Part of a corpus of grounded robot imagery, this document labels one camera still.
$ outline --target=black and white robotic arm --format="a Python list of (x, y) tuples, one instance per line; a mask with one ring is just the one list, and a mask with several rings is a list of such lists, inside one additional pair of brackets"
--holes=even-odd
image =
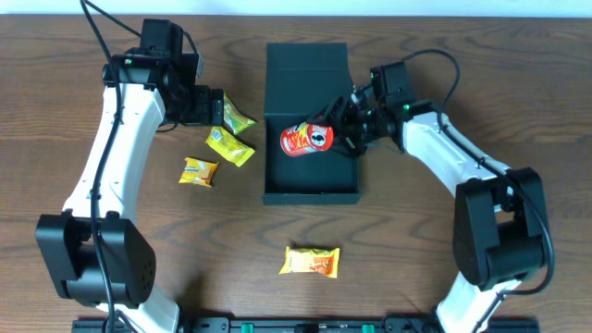
[[(154, 285), (154, 250), (135, 227), (142, 172), (158, 127), (167, 122), (222, 122), (223, 93), (194, 85), (199, 55), (181, 53), (182, 35), (170, 21), (145, 20), (141, 47), (113, 56), (119, 80), (105, 68), (103, 116), (87, 165), (62, 214), (41, 216), (36, 229), (60, 297), (108, 311), (105, 283), (109, 283), (119, 317), (140, 332), (198, 331), (194, 322), (181, 319), (185, 316), (179, 306)], [(390, 137), (403, 152), (429, 167), (455, 197), (453, 251), (460, 273), (437, 307), (436, 320), (425, 325), (434, 332), (485, 330), (505, 295), (550, 265), (552, 246), (540, 178), (532, 169), (512, 170), (485, 155), (450, 124), (438, 105), (415, 101), (404, 63), (372, 72), (372, 84), (354, 91), (347, 102), (336, 103), (324, 121), (355, 156), (369, 142)], [(117, 112), (115, 82), (124, 112), (100, 178), (96, 206), (100, 239), (94, 240), (101, 242), (110, 274), (107, 282), (87, 240), (92, 234), (93, 181)], [(369, 107), (371, 88), (378, 107)], [(528, 202), (500, 175), (520, 187)], [(495, 213), (500, 210), (514, 212), (514, 220), (498, 225)]]

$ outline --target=red can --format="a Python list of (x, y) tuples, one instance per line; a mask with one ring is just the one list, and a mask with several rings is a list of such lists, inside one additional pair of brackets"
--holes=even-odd
[(324, 152), (333, 144), (333, 129), (303, 122), (281, 132), (281, 149), (292, 157)]

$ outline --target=yellow packet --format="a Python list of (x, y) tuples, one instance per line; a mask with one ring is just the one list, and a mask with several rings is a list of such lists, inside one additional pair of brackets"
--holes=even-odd
[(291, 249), (286, 247), (286, 263), (279, 274), (316, 272), (337, 278), (339, 248), (327, 251), (317, 249)]
[(242, 131), (248, 129), (257, 122), (249, 119), (239, 113), (237, 107), (234, 106), (226, 92), (224, 92), (224, 122), (228, 128), (232, 130), (232, 134), (237, 135)]
[(242, 166), (255, 153), (253, 148), (238, 141), (220, 126), (212, 127), (205, 143), (237, 167)]
[(211, 188), (210, 181), (218, 163), (209, 163), (195, 158), (186, 157), (187, 165), (181, 174), (179, 184), (198, 184)]

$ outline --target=black box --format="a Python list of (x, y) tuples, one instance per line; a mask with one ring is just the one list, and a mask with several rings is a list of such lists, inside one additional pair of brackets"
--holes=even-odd
[(285, 128), (300, 124), (351, 93), (345, 43), (267, 45), (264, 204), (358, 202), (356, 159), (330, 150), (290, 157), (280, 146)]

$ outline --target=brown table surface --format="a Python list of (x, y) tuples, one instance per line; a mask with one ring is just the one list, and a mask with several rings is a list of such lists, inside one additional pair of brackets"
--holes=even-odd
[[(549, 290), (512, 297), (497, 315), (535, 315), (545, 332), (592, 328), (592, 24), (524, 18), (166, 17), (203, 53), (202, 84), (259, 120), (241, 137), (256, 154), (236, 168), (204, 144), (209, 129), (156, 135), (138, 201), (157, 283), (190, 310), (236, 316), (428, 312), (458, 268), (453, 200), (418, 160), (376, 148), (350, 206), (263, 206), (265, 44), (346, 42), (355, 82), (369, 68), (437, 47), (462, 67), (448, 114), (477, 146), (544, 180), (557, 270)], [(140, 29), (142, 17), (123, 17)], [(138, 39), (104, 18), (113, 53)], [(0, 18), (0, 330), (65, 331), (103, 315), (57, 297), (34, 239), (58, 214), (88, 158), (103, 105), (104, 57), (83, 16)], [(409, 64), (422, 96), (441, 101), (446, 60)], [(185, 156), (220, 161), (215, 187), (179, 186)], [(291, 242), (342, 249), (339, 278), (278, 276)], [(526, 283), (533, 287), (542, 278)]]

